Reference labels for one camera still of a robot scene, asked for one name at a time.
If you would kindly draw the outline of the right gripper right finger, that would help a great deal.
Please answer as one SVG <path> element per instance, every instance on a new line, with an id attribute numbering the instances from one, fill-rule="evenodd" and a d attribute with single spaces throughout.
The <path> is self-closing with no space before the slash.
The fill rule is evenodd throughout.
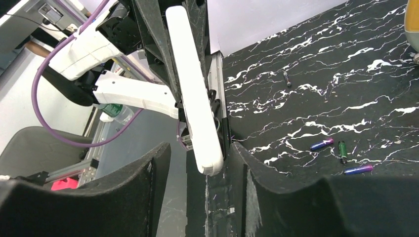
<path id="1" fill-rule="evenodd" d="M 419 180 L 326 176 L 289 181 L 240 143 L 229 150 L 240 237 L 416 237 Z"/>

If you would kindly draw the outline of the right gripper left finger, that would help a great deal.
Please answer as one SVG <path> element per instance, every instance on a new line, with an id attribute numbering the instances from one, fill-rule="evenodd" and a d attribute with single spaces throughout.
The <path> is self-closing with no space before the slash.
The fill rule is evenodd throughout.
<path id="1" fill-rule="evenodd" d="M 136 161 L 77 189 L 49 191 L 21 180 L 0 184 L 3 237 L 154 237 L 171 147 L 162 142 Z"/>

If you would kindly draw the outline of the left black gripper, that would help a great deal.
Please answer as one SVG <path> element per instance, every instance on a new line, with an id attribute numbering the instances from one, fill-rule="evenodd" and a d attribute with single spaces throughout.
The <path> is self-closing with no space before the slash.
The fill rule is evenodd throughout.
<path id="1" fill-rule="evenodd" d="M 211 65 L 208 2 L 206 0 L 121 0 L 129 7 L 139 29 L 141 44 L 153 72 L 180 100 L 180 86 L 174 68 L 168 35 L 166 10 L 172 6 L 186 9 L 202 73 L 207 78 Z"/>

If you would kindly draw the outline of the white remote with buttons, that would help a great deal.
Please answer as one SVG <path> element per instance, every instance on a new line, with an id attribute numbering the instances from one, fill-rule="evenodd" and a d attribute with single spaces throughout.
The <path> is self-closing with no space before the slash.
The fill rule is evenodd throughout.
<path id="1" fill-rule="evenodd" d="M 197 169 L 213 176 L 222 169 L 223 154 L 187 11 L 172 6 L 166 18 Z"/>

